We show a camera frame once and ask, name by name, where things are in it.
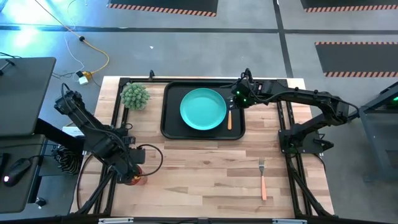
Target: gray floor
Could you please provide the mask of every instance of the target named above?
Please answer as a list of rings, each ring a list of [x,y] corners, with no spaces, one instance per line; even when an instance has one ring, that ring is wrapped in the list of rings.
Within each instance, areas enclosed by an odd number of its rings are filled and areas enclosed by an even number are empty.
[[[69,1],[41,1],[68,25]],[[106,0],[75,1],[70,16],[78,26],[151,27],[151,28],[237,28],[276,29],[271,0],[219,0],[216,18],[107,9]],[[298,0],[279,0],[285,29],[323,30],[397,30],[398,11],[306,13]],[[35,2],[9,1],[0,13],[0,25],[58,25]],[[92,44],[105,50],[111,62],[95,78],[104,75],[158,76],[234,76],[246,67],[256,77],[286,77],[278,34],[174,33],[174,32],[85,32]],[[22,57],[57,58],[55,72],[73,72],[80,64],[68,53],[63,32],[40,32],[25,26],[22,31],[0,30],[0,51]],[[70,49],[86,69],[94,70],[104,62],[103,55],[89,49],[67,34]],[[287,49],[295,78],[304,78],[308,89],[329,91],[356,105],[362,105],[396,78],[326,78],[323,76],[314,42],[316,41],[398,41],[398,35],[286,35]],[[90,83],[80,86],[70,78],[51,79],[40,117],[61,128],[69,123],[53,109],[66,82],[79,91],[89,111],[94,112],[99,88]],[[313,109],[313,115],[319,113]],[[335,147],[325,153],[326,175],[335,213],[356,218],[398,223],[397,182],[363,182],[363,175],[376,170],[373,155],[359,120],[345,126],[324,128],[326,139]],[[40,195],[49,205],[40,211],[28,206],[21,214],[0,215],[0,219],[64,215],[72,201],[75,179],[51,171],[40,186]]]

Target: plate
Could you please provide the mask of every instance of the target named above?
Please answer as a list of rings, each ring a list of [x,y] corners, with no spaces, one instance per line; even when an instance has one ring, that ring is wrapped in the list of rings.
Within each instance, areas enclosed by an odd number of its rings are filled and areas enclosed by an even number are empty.
[[[210,130],[223,122],[226,116],[226,103],[216,91],[199,88],[184,96],[180,105],[180,114],[191,128]]]

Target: computer mouse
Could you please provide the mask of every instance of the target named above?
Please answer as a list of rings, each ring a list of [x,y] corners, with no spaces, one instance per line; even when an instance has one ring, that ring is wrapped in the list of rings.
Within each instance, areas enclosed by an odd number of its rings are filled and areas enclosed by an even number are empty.
[[[29,159],[22,158],[18,159],[10,168],[6,171],[3,183],[7,187],[13,187],[22,179],[26,171],[30,168],[32,163]]]

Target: tray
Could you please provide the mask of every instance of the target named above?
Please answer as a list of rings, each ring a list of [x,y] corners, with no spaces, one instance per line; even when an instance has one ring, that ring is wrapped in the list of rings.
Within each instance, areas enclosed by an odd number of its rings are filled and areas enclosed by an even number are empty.
[[[232,130],[228,130],[228,116],[221,124],[211,130],[200,131],[188,126],[180,114],[180,104],[183,97],[197,88],[209,88],[217,91],[224,99],[231,96],[230,88],[220,86],[232,82],[220,81],[174,81],[164,89],[162,120],[160,130],[169,139],[198,139],[198,140],[237,140],[246,131],[244,110],[232,110]]]

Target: wooden table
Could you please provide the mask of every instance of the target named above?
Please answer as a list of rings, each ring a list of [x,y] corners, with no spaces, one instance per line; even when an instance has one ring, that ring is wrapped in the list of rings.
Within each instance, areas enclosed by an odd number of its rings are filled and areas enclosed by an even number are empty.
[[[104,77],[103,80],[95,116],[104,124],[111,123],[119,78]],[[290,87],[305,88],[303,79],[294,78],[287,81]],[[257,105],[246,109],[246,134],[240,140],[169,140],[160,132],[166,84],[145,85],[151,99],[144,111],[130,110],[127,121],[134,126],[130,134],[137,138],[137,144],[149,143],[159,147],[165,156],[164,164],[160,171],[149,177],[146,185],[118,184],[112,216],[294,217],[285,158],[280,153],[277,140],[280,126],[276,104]],[[292,106],[297,123],[311,119],[309,106],[296,103]],[[118,124],[121,122],[122,111],[123,105],[120,107]],[[261,200],[259,157],[265,157],[266,201]],[[146,163],[142,168],[145,172],[150,172],[158,166],[159,161],[160,157],[156,151],[147,148]],[[333,213],[322,163],[314,155],[303,154],[303,164],[309,189],[326,211]],[[95,159],[91,160],[81,180],[82,203],[98,185],[100,173],[101,164]],[[105,192],[102,208],[108,190]],[[298,190],[298,197],[300,207],[304,211],[301,190]]]

